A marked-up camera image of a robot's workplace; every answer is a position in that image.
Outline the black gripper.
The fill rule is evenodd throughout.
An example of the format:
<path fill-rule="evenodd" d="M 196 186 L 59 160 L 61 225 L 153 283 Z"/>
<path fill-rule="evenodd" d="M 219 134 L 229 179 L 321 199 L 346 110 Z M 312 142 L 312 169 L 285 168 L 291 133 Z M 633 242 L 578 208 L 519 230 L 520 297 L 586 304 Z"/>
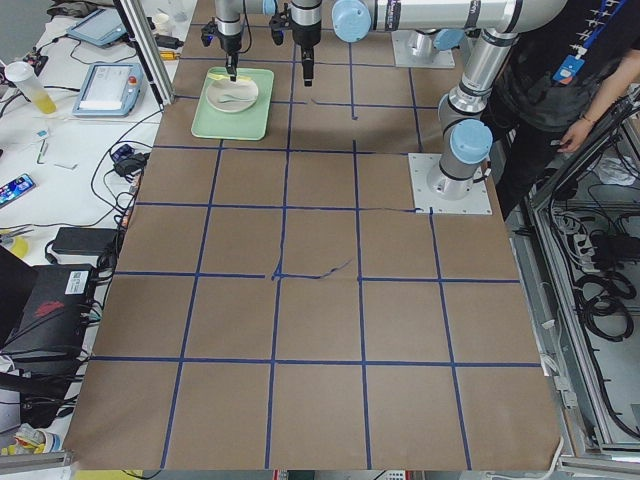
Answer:
<path fill-rule="evenodd" d="M 303 69 L 303 84 L 305 87 L 311 87 L 314 80 L 314 48 L 301 48 L 301 62 Z"/>
<path fill-rule="evenodd" d="M 231 81 L 235 82 L 237 80 L 237 69 L 234 65 L 237 64 L 237 52 L 236 51 L 226 51 L 226 60 L 225 64 L 230 65 L 228 67 L 228 74 Z"/>

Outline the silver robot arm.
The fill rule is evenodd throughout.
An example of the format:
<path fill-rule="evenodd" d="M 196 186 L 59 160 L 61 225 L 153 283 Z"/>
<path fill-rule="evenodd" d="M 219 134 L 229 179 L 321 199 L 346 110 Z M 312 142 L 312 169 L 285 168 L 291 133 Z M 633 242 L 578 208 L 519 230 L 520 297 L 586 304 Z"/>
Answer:
<path fill-rule="evenodd" d="M 252 45 L 249 14 L 274 15 L 277 1 L 234 1 L 215 0 L 215 15 L 201 28 L 201 42 L 204 47 L 214 39 L 219 41 L 225 52 L 225 70 L 229 80 L 237 80 L 239 56 Z"/>
<path fill-rule="evenodd" d="M 295 151 L 406 154 L 443 144 L 438 114 L 484 109 L 512 44 L 549 23 L 562 1 L 333 1 L 319 31 L 330 52 L 292 109 Z M 408 57 L 407 41 L 477 33 L 452 67 Z"/>

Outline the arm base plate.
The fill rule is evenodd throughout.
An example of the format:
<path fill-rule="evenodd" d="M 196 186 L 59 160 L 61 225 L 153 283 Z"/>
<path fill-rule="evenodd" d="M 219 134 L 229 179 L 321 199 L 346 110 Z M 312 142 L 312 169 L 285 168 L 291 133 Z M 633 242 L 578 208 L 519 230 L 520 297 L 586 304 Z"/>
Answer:
<path fill-rule="evenodd" d="M 471 178 L 454 180 L 441 171 L 440 157 L 440 154 L 408 155 L 414 210 L 420 214 L 491 215 L 481 165 L 476 166 Z"/>
<path fill-rule="evenodd" d="M 397 67 L 453 69 L 452 49 L 464 32 L 459 29 L 398 30 L 391 34 Z"/>

